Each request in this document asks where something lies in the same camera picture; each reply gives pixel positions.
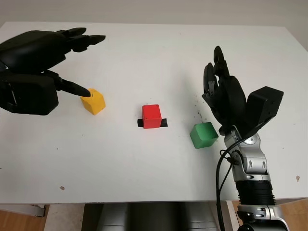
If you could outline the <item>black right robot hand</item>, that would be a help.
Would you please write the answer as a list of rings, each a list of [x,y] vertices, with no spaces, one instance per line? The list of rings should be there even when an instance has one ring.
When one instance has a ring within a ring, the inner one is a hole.
[[[234,76],[231,76],[220,46],[214,49],[214,64],[208,63],[203,76],[202,98],[221,124],[220,135],[224,136],[238,127],[245,112],[246,97]]]

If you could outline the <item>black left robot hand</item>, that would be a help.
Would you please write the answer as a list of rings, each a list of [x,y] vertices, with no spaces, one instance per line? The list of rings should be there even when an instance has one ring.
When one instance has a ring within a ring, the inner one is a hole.
[[[85,35],[85,32],[84,27],[27,31],[0,44],[0,62],[12,73],[50,77],[58,91],[90,97],[86,88],[50,71],[50,68],[65,60],[67,53],[83,52],[88,46],[96,45],[106,38],[105,35]]]

